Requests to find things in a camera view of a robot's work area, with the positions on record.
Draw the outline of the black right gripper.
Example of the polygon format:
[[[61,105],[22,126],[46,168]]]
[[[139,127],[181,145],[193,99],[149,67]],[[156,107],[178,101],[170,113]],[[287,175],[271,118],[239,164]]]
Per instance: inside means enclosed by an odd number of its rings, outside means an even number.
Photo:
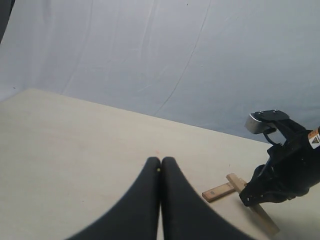
[[[320,182],[320,129],[307,130],[287,119],[275,123],[285,142],[272,143],[269,159],[253,172],[251,180],[239,194],[247,207],[262,203],[282,203],[306,195]]]

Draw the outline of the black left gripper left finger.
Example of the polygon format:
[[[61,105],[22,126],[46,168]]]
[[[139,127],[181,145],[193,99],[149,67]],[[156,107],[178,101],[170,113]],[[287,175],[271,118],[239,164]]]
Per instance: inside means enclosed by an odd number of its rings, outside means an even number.
[[[122,198],[99,219],[69,239],[155,240],[160,211],[160,168],[160,160],[149,157]]]

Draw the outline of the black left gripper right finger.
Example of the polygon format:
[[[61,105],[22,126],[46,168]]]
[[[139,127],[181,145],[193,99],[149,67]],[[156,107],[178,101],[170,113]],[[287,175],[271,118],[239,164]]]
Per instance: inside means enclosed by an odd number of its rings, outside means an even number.
[[[161,214],[165,240],[250,240],[195,192],[173,157],[161,162]]]

